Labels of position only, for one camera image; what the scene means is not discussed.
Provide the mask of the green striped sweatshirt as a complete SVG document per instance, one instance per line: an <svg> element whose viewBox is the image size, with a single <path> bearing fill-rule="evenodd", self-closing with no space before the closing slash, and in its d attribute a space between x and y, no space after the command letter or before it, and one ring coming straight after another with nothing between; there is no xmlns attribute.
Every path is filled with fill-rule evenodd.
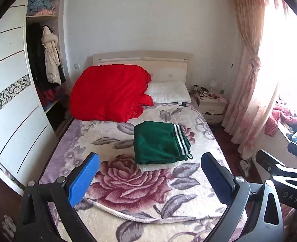
<svg viewBox="0 0 297 242"><path fill-rule="evenodd" d="M191 144L180 125L145 121L134 127L136 164L171 164L193 159Z"/></svg>

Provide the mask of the clothes pile by window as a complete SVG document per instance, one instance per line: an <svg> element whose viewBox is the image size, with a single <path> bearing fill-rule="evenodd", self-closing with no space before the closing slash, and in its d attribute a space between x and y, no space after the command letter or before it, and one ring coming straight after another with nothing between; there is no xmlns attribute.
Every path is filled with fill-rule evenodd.
<svg viewBox="0 0 297 242"><path fill-rule="evenodd" d="M290 131L288 138L297 144L297 115L284 104L276 103L265 123L265 135L273 137L279 129L279 124L286 125Z"/></svg>

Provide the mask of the floral plush bed blanket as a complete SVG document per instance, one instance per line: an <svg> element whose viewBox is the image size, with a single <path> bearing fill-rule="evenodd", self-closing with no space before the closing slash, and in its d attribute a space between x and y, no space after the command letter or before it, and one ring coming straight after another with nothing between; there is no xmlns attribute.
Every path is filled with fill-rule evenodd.
<svg viewBox="0 0 297 242"><path fill-rule="evenodd" d="M144 121L180 125L192 159L141 170L133 138L134 127ZM222 166L227 161L196 102L148 106L125 123L74 120L40 183L67 176L91 152L99 155L100 169L75 210L97 241L203 241L225 212L201 169L201 156L209 152Z"/></svg>

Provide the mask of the white nightstand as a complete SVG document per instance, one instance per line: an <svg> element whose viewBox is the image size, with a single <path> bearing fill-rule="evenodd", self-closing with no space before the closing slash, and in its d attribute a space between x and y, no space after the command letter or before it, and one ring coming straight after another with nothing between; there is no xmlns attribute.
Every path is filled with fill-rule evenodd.
<svg viewBox="0 0 297 242"><path fill-rule="evenodd" d="M228 101L222 97L205 97L198 93L193 95L198 104L198 110L208 124L222 123Z"/></svg>

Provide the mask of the white wardrobe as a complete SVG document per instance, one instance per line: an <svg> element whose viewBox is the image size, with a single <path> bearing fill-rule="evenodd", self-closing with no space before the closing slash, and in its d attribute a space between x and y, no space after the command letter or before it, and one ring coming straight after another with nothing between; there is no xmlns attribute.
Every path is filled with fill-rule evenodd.
<svg viewBox="0 0 297 242"><path fill-rule="evenodd" d="M57 102L43 106L32 76L27 30L48 26L66 64L65 0L15 0L0 19L0 179L18 194L38 180L67 122Z"/></svg>

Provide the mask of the red quilt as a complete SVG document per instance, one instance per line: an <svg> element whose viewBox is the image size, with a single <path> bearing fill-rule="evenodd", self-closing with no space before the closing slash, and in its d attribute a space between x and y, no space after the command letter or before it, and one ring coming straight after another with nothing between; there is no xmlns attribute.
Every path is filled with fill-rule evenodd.
<svg viewBox="0 0 297 242"><path fill-rule="evenodd" d="M127 122L153 104L145 92L152 78L138 65L90 66L70 94L70 113L82 121Z"/></svg>

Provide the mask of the white pillow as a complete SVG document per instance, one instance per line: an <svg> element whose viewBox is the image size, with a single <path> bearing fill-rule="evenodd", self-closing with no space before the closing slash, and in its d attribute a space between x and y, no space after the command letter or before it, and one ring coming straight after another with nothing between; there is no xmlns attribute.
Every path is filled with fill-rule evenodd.
<svg viewBox="0 0 297 242"><path fill-rule="evenodd" d="M181 81L150 82L145 92L154 103L191 103L186 85Z"/></svg>

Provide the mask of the white bed headboard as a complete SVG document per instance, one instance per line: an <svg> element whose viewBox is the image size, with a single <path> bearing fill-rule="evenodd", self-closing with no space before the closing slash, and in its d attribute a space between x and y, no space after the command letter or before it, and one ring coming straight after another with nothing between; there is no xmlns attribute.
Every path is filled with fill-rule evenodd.
<svg viewBox="0 0 297 242"><path fill-rule="evenodd" d="M150 73L153 82L187 83L187 71L194 64L194 55L173 51L120 51L94 54L94 66L109 64L137 65Z"/></svg>

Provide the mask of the pink floral curtain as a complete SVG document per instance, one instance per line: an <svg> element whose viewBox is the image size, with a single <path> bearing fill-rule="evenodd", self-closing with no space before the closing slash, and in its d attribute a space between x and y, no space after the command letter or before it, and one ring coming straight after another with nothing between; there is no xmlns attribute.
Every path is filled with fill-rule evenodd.
<svg viewBox="0 0 297 242"><path fill-rule="evenodd" d="M241 159L252 158L256 138L272 111L277 88L256 89L262 65L258 55L264 30L265 0L233 0L237 26L244 43L237 81L222 126L237 144Z"/></svg>

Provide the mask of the beige hanging coat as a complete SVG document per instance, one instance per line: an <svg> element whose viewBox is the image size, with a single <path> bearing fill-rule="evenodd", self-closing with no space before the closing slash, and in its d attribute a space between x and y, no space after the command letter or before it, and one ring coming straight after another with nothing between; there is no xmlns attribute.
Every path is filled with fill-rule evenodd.
<svg viewBox="0 0 297 242"><path fill-rule="evenodd" d="M43 26L43 33L41 42L45 49L45 66L46 77L50 83L61 84L60 72L59 72L59 55L56 49L58 44L58 37L51 32L47 26Z"/></svg>

